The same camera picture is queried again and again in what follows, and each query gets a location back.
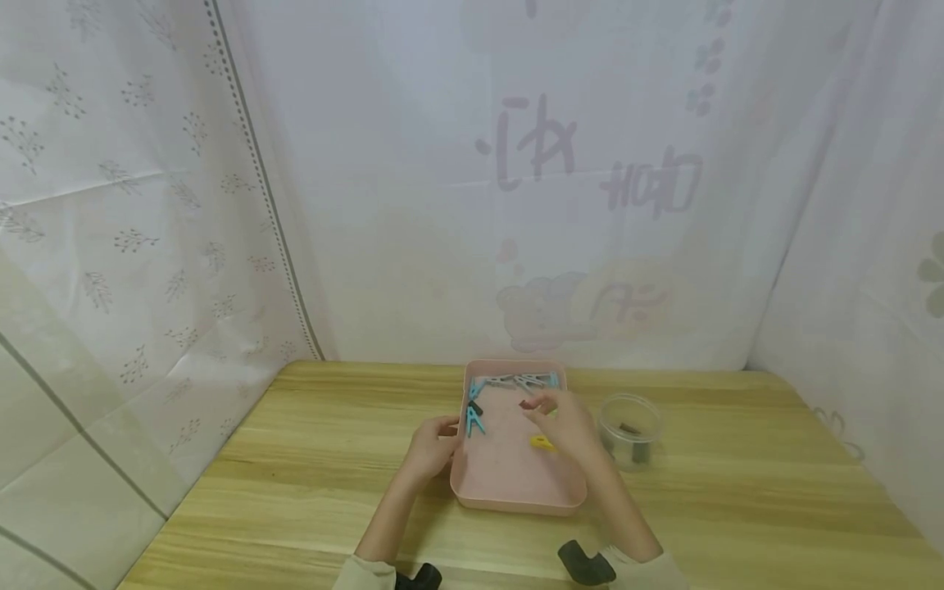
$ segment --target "white sleeve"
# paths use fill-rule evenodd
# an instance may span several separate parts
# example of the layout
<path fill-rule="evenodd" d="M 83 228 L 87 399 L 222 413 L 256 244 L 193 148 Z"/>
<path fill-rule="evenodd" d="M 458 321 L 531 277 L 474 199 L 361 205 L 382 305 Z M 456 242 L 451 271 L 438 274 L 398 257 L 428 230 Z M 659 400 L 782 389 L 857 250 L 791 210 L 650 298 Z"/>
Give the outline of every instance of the white sleeve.
<path fill-rule="evenodd" d="M 613 546 L 600 553 L 616 572 L 611 590 L 688 590 L 688 581 L 668 552 L 644 564 Z"/>
<path fill-rule="evenodd" d="M 334 590 L 394 590 L 396 569 L 384 562 L 366 562 L 357 555 L 347 558 Z"/>

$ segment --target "dark item in container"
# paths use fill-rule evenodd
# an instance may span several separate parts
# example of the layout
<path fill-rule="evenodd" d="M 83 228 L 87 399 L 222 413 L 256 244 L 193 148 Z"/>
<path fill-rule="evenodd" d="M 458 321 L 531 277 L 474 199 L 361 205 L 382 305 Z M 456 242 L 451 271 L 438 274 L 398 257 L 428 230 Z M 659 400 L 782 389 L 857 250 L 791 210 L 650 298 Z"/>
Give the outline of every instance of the dark item in container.
<path fill-rule="evenodd" d="M 625 422 L 620 422 L 619 429 L 635 436 L 642 435 L 642 432 Z M 649 462 L 649 443 L 632 443 L 632 462 L 637 464 L 647 464 Z"/>

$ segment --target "finger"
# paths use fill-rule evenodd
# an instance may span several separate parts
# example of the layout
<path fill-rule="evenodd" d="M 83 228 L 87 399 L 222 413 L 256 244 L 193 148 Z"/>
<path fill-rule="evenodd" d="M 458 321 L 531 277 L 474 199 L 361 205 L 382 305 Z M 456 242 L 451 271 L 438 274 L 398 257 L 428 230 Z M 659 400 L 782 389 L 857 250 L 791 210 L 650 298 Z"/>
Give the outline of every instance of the finger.
<path fill-rule="evenodd" d="M 551 413 L 557 409 L 557 396 L 550 391 L 541 392 L 521 402 L 525 410 L 539 410 L 541 413 Z"/>
<path fill-rule="evenodd" d="M 452 453 L 456 452 L 456 449 L 459 448 L 459 445 L 463 443 L 462 437 L 452 436 L 449 438 L 439 439 L 439 444 L 446 448 L 449 452 L 449 456 L 452 456 Z"/>
<path fill-rule="evenodd" d="M 548 433 L 548 429 L 554 424 L 554 418 L 540 412 L 539 410 L 525 410 L 525 417 L 533 422 L 537 428 L 541 429 L 544 434 Z"/>
<path fill-rule="evenodd" d="M 449 429 L 455 429 L 455 426 L 459 424 L 459 416 L 436 416 L 435 418 L 430 418 L 430 422 L 438 434 L 447 436 L 447 431 Z"/>
<path fill-rule="evenodd" d="M 455 426 L 459 424 L 459 415 L 453 414 L 448 416 L 436 416 L 427 420 L 428 423 L 434 424 L 436 429 L 445 428 L 447 426 Z"/>

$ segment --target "pink tray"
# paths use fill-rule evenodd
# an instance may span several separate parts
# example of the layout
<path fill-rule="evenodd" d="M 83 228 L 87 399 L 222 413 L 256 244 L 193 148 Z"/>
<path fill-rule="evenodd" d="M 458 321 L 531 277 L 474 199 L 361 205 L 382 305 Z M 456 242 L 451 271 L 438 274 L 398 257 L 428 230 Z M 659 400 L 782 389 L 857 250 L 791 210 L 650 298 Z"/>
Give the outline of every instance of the pink tray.
<path fill-rule="evenodd" d="M 482 409 L 480 420 L 485 434 L 473 425 L 472 437 L 466 438 L 465 405 L 473 378 L 551 371 L 557 373 L 561 389 L 566 389 L 564 366 L 559 362 L 481 359 L 465 366 L 459 426 L 463 444 L 456 451 L 449 475 L 460 504 L 502 512 L 569 516 L 586 500 L 586 480 L 579 467 L 560 452 L 531 446 L 531 437 L 541 431 L 518 407 L 528 397 L 521 388 L 483 388 L 476 403 Z"/>

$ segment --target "white curtain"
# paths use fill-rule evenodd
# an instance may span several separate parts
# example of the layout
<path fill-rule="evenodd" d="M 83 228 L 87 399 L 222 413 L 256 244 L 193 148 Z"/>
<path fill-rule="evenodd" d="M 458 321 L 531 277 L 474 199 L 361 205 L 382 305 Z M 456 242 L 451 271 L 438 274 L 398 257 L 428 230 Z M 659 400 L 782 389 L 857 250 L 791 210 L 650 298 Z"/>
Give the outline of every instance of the white curtain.
<path fill-rule="evenodd" d="M 752 364 L 944 551 L 944 4 L 885 2 Z"/>
<path fill-rule="evenodd" d="M 877 3 L 233 4 L 342 359 L 739 369 Z"/>
<path fill-rule="evenodd" d="M 0 587 L 108 589 L 317 346 L 214 3 L 0 13 Z"/>

